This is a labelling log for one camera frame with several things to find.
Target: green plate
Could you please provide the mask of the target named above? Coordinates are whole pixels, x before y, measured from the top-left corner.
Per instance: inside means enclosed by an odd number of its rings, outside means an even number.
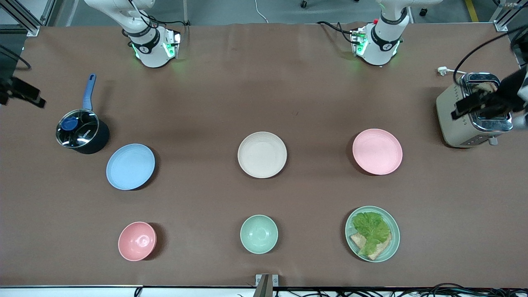
[[[360,248],[356,246],[356,244],[350,239],[352,235],[357,233],[356,228],[354,228],[354,225],[352,224],[352,219],[361,212],[375,212],[380,214],[381,218],[385,221],[385,223],[387,223],[387,225],[389,225],[389,228],[391,229],[392,240],[389,243],[389,246],[374,261],[370,260],[367,256],[360,255]],[[348,246],[354,252],[354,254],[367,262],[377,263],[387,261],[396,253],[396,250],[398,250],[398,247],[400,246],[400,229],[398,228],[398,224],[396,224],[396,221],[388,212],[376,206],[363,206],[354,210],[348,217],[348,220],[346,220],[345,237]]]
[[[264,215],[249,217],[240,228],[242,245],[254,254],[269,252],[279,239],[275,222]]]

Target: gray floor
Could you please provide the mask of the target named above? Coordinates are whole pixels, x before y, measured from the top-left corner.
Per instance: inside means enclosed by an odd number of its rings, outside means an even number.
[[[379,5],[374,0],[307,0],[303,9],[300,0],[257,0],[259,11],[270,23],[351,23],[370,22],[380,15]],[[492,0],[473,0],[479,20],[486,22],[496,9]],[[420,7],[414,7],[416,23],[471,22],[464,0],[444,0],[429,8],[425,17],[419,16]],[[181,0],[157,0],[148,13],[162,21],[183,20]],[[89,7],[84,0],[64,0],[54,13],[55,26],[117,26],[111,18]],[[192,25],[227,25],[263,23],[255,10],[254,0],[188,0],[188,17]],[[512,22],[510,28],[523,25],[528,20],[525,9]],[[25,40],[24,34],[0,34],[0,43],[20,52]],[[0,76],[11,75],[14,61],[0,57]]]

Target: saucepan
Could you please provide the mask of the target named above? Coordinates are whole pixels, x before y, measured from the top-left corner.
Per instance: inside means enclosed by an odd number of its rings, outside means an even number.
[[[82,154],[93,154],[100,151],[110,138],[110,130],[92,110],[92,93],[96,83],[95,73],[90,74],[82,109],[72,110],[65,114],[57,125],[55,137],[63,147]]]

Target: lettuce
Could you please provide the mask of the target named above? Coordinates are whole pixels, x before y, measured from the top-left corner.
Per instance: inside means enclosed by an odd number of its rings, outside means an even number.
[[[376,251],[376,245],[384,243],[391,230],[380,214],[375,212],[362,212],[352,218],[352,224],[359,234],[366,238],[365,246],[360,250],[360,255],[370,255]]]

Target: pink bowl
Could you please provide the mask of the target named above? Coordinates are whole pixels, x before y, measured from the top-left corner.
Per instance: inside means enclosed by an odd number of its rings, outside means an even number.
[[[143,260],[156,246],[156,232],[145,222],[134,222],[121,232],[117,247],[129,261]]]
[[[352,153],[361,168],[377,175],[393,172],[403,158],[400,142],[381,129],[367,129],[359,133],[354,139]]]

